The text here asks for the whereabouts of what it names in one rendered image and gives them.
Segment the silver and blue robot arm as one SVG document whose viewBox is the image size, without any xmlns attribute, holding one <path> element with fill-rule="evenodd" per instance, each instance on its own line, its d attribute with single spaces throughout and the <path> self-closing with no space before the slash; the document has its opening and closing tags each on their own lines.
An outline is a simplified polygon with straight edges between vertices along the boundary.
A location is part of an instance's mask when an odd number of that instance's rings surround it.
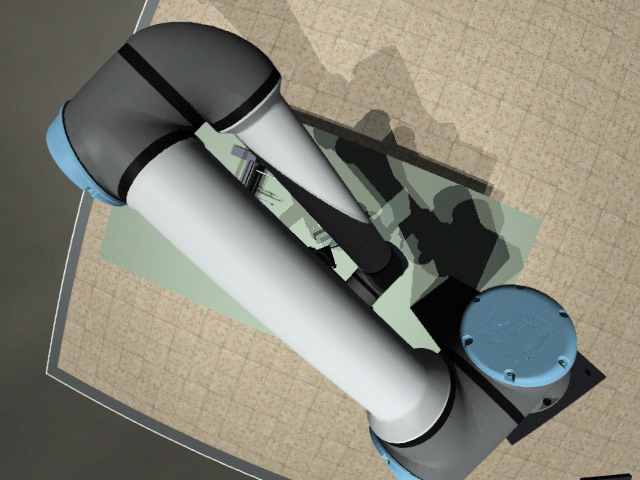
<svg viewBox="0 0 640 480">
<path fill-rule="evenodd" d="M 232 32 L 152 25 L 63 104 L 47 146 L 79 188 L 137 210 L 366 408 L 372 442 L 399 480 L 464 480 L 528 414 L 562 398 L 574 324 L 547 294 L 506 284 L 468 303 L 438 354 L 408 344 L 372 307 L 408 260 L 285 101 L 281 79 Z M 356 263 L 346 281 L 205 147 L 195 134 L 205 122 L 234 134 Z"/>
</svg>

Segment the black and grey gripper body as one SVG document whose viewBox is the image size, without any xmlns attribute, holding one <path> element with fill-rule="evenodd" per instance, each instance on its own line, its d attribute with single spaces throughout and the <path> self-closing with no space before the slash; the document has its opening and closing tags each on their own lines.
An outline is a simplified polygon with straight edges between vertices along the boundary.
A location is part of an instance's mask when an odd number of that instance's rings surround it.
<svg viewBox="0 0 640 480">
<path fill-rule="evenodd" d="M 335 264 L 334 257 L 333 257 L 333 254 L 332 254 L 330 246 L 331 245 L 325 246 L 325 247 L 320 248 L 319 250 L 315 250 L 315 251 L 320 251 L 320 252 L 323 252 L 324 254 L 326 254 L 330 259 L 332 269 L 334 269 L 334 268 L 336 268 L 337 265 Z"/>
</svg>

